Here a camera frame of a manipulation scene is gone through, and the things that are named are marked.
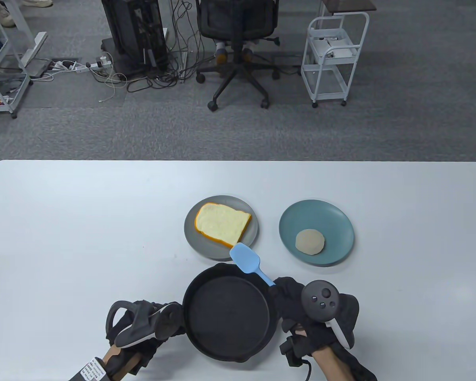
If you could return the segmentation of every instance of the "computer case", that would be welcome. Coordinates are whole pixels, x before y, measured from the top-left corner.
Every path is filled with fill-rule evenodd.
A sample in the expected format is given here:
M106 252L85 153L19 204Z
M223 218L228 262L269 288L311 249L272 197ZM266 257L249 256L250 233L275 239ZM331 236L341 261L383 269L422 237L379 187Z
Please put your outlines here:
M158 0L102 0L113 42L145 69L166 71L169 64Z

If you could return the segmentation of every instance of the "blue plate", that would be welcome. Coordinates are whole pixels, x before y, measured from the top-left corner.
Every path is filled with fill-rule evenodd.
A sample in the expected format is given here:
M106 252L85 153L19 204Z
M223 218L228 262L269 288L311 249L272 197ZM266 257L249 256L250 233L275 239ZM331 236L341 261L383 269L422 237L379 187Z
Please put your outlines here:
M296 248L296 235L305 229L316 229L325 238L324 249L309 256ZM316 266L334 266L347 258L354 243L354 229L349 218L325 201L303 200L285 210L278 232L287 250L301 261Z

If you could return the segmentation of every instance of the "white label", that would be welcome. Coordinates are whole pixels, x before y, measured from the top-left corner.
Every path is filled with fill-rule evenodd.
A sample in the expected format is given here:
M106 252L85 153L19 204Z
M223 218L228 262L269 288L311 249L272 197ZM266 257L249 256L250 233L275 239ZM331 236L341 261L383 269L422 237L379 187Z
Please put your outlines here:
M106 371L94 358L81 369L80 374L85 381L100 381L106 375Z

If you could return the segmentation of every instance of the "gray plate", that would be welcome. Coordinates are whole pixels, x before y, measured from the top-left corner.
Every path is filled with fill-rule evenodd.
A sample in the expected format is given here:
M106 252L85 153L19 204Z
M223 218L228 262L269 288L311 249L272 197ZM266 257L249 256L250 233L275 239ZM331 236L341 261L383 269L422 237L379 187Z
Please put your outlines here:
M241 210L247 213L252 214L252 218L247 226L247 229L243 233L241 243L244 243L247 246L251 246L254 240L256 239L257 232L259 230L259 223L257 221L256 214L249 205L240 200L239 198L233 196L212 196L205 198L205 200L199 201L196 205L190 209L189 214L185 217L184 231L185 238L189 245L192 246L202 256L216 260L216 261L230 261L231 257L229 256L229 248L225 247L220 243L209 240L203 234L198 233L194 226L194 220L198 214L198 211L203 205L207 202L213 202L216 204L227 205L233 209Z

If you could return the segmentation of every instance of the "spatula head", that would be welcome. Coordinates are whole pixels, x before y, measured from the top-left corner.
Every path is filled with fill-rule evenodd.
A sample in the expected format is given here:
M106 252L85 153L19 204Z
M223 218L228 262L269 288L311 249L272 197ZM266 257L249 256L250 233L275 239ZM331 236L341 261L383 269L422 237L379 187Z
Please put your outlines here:
M251 248L243 243L237 243L230 251L229 255L234 263L245 274L251 274L259 270L261 259Z

